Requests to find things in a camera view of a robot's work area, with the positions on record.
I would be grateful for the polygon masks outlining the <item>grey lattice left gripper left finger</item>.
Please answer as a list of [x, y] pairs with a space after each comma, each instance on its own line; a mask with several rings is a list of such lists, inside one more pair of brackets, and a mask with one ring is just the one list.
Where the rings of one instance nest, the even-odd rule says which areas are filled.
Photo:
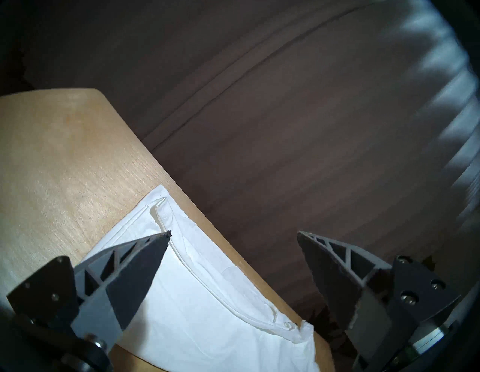
[[55, 257], [8, 293], [8, 371], [114, 371], [109, 358], [145, 299], [171, 232]]

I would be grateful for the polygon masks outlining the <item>grey lattice left gripper right finger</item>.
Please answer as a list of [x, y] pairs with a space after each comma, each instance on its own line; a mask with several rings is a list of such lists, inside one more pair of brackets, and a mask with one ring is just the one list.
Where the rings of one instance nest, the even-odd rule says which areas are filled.
[[422, 263], [392, 264], [306, 231], [298, 244], [317, 289], [357, 352], [354, 370], [427, 370], [459, 328], [460, 295]]

